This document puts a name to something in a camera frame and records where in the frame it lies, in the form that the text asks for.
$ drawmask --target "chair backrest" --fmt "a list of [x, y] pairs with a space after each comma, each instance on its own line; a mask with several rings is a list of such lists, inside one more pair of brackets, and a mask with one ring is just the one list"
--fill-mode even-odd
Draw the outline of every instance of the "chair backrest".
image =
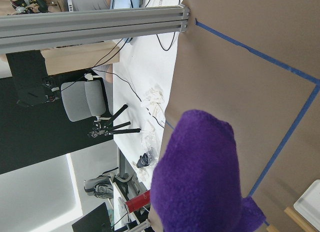
[[65, 112], [70, 121], [76, 122], [106, 112], [106, 104], [99, 80], [69, 82], [61, 85]]

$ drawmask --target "office chair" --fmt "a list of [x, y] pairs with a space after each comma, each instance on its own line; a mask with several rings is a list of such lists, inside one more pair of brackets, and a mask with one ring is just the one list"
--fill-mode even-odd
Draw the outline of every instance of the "office chair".
[[90, 117], [96, 117], [93, 122], [93, 131], [88, 134], [93, 138], [99, 135], [114, 135], [122, 133], [139, 133], [140, 128], [123, 129], [118, 128], [130, 125], [126, 122], [117, 126], [112, 126], [112, 122], [128, 107], [123, 105], [112, 117], [101, 117], [106, 112], [106, 103], [102, 91], [101, 82], [93, 80], [100, 76], [86, 74], [88, 81], [68, 82], [61, 85], [61, 97], [65, 112], [71, 122], [76, 122]]

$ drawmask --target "wooden stick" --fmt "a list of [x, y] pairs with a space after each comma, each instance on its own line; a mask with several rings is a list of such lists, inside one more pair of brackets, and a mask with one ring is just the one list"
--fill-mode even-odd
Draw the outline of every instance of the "wooden stick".
[[276, 227], [274, 227], [272, 224], [270, 224], [270, 225], [266, 228], [266, 230], [267, 230], [268, 232], [279, 232], [279, 230], [278, 230]]
[[317, 232], [316, 230], [305, 218], [303, 218], [299, 213], [297, 213], [293, 208], [287, 207], [284, 212], [302, 228], [305, 232]]

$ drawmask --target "white tray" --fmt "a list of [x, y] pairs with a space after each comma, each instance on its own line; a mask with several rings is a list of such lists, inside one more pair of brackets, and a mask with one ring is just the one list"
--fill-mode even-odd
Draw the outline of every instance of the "white tray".
[[317, 230], [320, 230], [320, 179], [313, 182], [293, 206]]

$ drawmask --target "black monitor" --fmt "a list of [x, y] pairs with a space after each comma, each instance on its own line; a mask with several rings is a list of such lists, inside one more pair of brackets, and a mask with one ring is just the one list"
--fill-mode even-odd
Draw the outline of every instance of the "black monitor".
[[112, 232], [106, 203], [75, 222], [72, 229], [73, 232]]

